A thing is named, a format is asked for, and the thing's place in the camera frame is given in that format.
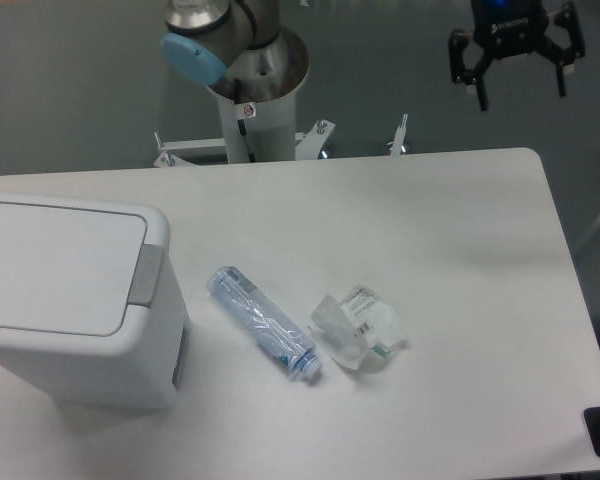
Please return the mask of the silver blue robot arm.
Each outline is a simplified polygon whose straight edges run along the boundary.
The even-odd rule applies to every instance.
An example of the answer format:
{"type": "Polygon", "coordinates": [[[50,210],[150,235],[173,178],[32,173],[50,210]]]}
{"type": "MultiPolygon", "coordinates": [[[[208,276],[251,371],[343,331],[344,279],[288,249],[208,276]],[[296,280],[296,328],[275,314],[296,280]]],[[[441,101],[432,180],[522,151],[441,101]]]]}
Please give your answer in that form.
{"type": "MultiPolygon", "coordinates": [[[[488,108],[484,76],[491,63],[523,54],[554,64],[559,94],[566,94],[565,71],[586,54],[574,3],[549,12],[540,1],[474,1],[471,10],[473,30],[456,29],[448,39],[450,76],[476,89],[481,110],[488,108]]],[[[276,1],[169,1],[164,21],[165,60],[233,103],[283,98],[307,77],[307,48],[281,25],[276,1]]]]}

